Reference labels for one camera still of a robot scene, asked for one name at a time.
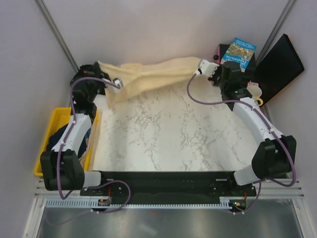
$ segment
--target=wall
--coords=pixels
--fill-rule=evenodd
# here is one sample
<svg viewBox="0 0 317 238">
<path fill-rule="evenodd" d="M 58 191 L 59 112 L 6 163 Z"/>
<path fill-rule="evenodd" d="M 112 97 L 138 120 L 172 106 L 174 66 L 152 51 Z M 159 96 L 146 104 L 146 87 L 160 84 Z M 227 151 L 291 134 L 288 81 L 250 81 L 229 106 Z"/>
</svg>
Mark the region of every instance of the wall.
<svg viewBox="0 0 317 238">
<path fill-rule="evenodd" d="M 22 236 L 38 179 L 33 168 L 51 113 L 74 74 L 32 0 L 0 7 L 0 237 Z"/>
<path fill-rule="evenodd" d="M 211 59 L 234 37 L 259 53 L 287 0 L 44 0 L 78 65 Z"/>
<path fill-rule="evenodd" d="M 296 169 L 317 227 L 317 4 L 298 1 L 277 36 L 287 34 L 305 71 L 269 103 L 273 123 L 297 140 Z"/>
</svg>

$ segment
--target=yellow bin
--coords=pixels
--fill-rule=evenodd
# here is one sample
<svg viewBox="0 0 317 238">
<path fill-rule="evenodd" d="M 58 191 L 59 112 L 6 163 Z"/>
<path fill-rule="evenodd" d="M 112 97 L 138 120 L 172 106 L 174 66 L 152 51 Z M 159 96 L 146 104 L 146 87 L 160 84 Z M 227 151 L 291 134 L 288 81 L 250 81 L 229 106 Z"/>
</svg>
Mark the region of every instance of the yellow bin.
<svg viewBox="0 0 317 238">
<path fill-rule="evenodd" d="M 40 162 L 40 156 L 41 156 L 42 152 L 46 150 L 46 147 L 47 147 L 48 142 L 49 142 L 49 137 L 54 135 L 58 129 L 60 129 L 61 127 L 63 127 L 64 125 L 69 123 L 70 112 L 71 112 L 71 108 L 55 108 L 53 115 L 51 117 L 49 128 L 47 129 L 46 134 L 45 134 L 45 138 L 44 138 L 44 141 L 43 141 L 43 144 L 41 147 L 41 152 L 39 154 L 39 157 L 38 157 L 36 165 L 35 165 L 34 174 L 36 176 L 43 176 L 41 162 Z M 91 132 L 90 136 L 94 136 L 94 134 L 95 134 L 97 121 L 98 121 L 98 110 L 96 112 L 96 117 L 95 117 L 95 121 L 94 121 L 95 126 L 92 127 L 92 132 Z M 91 153 L 92 153 L 92 146 L 90 146 L 86 160 L 85 160 L 84 171 L 87 171 L 89 168 Z"/>
</svg>

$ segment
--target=white table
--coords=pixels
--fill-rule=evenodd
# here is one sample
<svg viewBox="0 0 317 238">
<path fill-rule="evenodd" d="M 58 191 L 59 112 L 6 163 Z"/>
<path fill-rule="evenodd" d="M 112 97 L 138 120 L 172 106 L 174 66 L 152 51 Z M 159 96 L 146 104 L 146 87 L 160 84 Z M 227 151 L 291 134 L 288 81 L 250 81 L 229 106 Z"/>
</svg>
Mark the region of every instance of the white table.
<svg viewBox="0 0 317 238">
<path fill-rule="evenodd" d="M 205 106 L 186 93 L 187 82 L 146 92 L 102 115 L 92 170 L 231 171 L 250 164 L 257 149 L 251 133 L 227 105 Z M 204 102 L 221 100 L 220 89 L 205 78 L 190 87 Z"/>
</svg>

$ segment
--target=mug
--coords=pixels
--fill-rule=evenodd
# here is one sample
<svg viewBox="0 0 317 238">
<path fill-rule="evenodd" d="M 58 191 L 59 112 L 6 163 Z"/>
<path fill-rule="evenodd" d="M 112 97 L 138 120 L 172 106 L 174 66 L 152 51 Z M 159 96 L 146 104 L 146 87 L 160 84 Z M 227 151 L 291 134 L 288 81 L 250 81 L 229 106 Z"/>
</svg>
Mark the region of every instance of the mug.
<svg viewBox="0 0 317 238">
<path fill-rule="evenodd" d="M 260 98 L 260 96 L 262 95 L 261 88 L 259 88 L 256 85 L 250 85 L 247 87 L 247 90 L 251 93 L 253 100 L 256 102 L 260 102 L 260 103 L 258 103 L 258 105 L 262 106 L 263 100 Z"/>
</svg>

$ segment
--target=beige cloth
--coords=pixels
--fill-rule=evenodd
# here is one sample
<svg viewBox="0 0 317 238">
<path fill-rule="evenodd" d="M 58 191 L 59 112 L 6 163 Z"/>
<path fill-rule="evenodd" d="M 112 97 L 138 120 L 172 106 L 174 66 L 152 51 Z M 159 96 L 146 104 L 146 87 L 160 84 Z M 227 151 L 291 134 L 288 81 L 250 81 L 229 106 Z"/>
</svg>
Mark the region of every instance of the beige cloth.
<svg viewBox="0 0 317 238">
<path fill-rule="evenodd" d="M 152 65 L 126 63 L 121 66 L 99 62 L 101 70 L 109 74 L 111 80 L 120 78 L 124 85 L 118 93 L 109 87 L 106 89 L 108 106 L 149 90 L 189 80 L 199 61 L 197 57 L 186 57 Z"/>
</svg>

